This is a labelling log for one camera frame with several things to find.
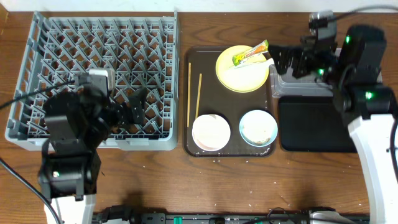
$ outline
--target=green led light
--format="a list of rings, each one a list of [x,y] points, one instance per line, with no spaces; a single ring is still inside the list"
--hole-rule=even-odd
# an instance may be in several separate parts
[[[182,224],[182,217],[174,217],[174,224]]]
[[[55,178],[60,177],[60,173],[58,171],[53,171],[52,176]]]
[[[371,98],[373,98],[373,93],[371,93],[371,92],[366,92],[365,93],[365,98],[367,99],[367,100],[370,100]]]
[[[254,220],[258,220],[259,218],[254,218]],[[262,224],[262,222],[256,222],[256,224]]]
[[[318,69],[318,74],[323,75],[325,73],[324,69]]]

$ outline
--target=chopstick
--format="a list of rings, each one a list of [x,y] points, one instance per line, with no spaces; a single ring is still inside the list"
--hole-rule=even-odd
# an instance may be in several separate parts
[[[187,108],[187,127],[189,127],[189,112],[191,102],[191,62],[188,64],[188,108]]]
[[[201,87],[201,74],[199,74],[198,99],[197,99],[197,113],[196,113],[196,115],[195,115],[195,119],[198,118],[199,100],[200,100],[200,87]]]

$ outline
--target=wooden table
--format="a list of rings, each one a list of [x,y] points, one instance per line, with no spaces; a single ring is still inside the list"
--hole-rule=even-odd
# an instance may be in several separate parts
[[[45,16],[159,16],[171,13],[45,13]],[[181,64],[193,46],[298,44],[308,35],[308,13],[180,13]],[[31,12],[11,12],[0,36],[0,103],[12,98],[32,20]],[[388,41],[382,61],[384,83],[398,91],[398,15],[361,14],[338,23],[338,42],[355,23],[381,26]],[[183,74],[180,69],[180,99]],[[178,145],[167,152],[99,149],[102,160],[95,211],[119,204],[146,212],[267,213],[329,206],[342,213],[369,213],[368,195],[357,154],[285,152],[278,147],[263,159],[196,159],[182,148],[182,100]],[[4,133],[9,110],[0,111]],[[34,186],[40,152],[29,152],[0,137],[0,156]],[[0,169],[0,222],[44,223],[43,203]]]

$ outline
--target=yellow plate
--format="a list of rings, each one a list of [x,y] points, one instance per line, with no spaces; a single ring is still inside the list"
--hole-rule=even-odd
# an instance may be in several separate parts
[[[234,67],[232,56],[251,49],[250,46],[238,45],[226,49],[218,57],[216,62],[216,74],[218,80],[228,89],[238,93],[248,93],[260,88],[267,80],[269,69],[268,67],[245,66],[237,68],[233,71],[227,71]],[[264,62],[266,58],[263,55],[257,55],[249,58],[245,63]]]

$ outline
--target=gray tray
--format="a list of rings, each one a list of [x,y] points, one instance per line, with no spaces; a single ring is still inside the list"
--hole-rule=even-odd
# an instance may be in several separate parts
[[[340,55],[341,48],[336,49],[336,55]],[[315,75],[308,75],[296,79],[293,77],[293,69],[288,68],[285,75],[279,75],[275,66],[271,66],[270,72],[272,97],[279,98],[281,96],[333,96],[328,89],[330,85],[325,83],[315,83]],[[382,82],[381,73],[378,82]]]
[[[177,145],[179,21],[174,17],[52,17],[35,12],[14,97],[73,80],[91,68],[113,68],[122,103],[147,88],[144,124],[119,128],[100,148],[171,150]],[[68,85],[15,103],[6,139],[41,150],[49,132],[42,105]]]

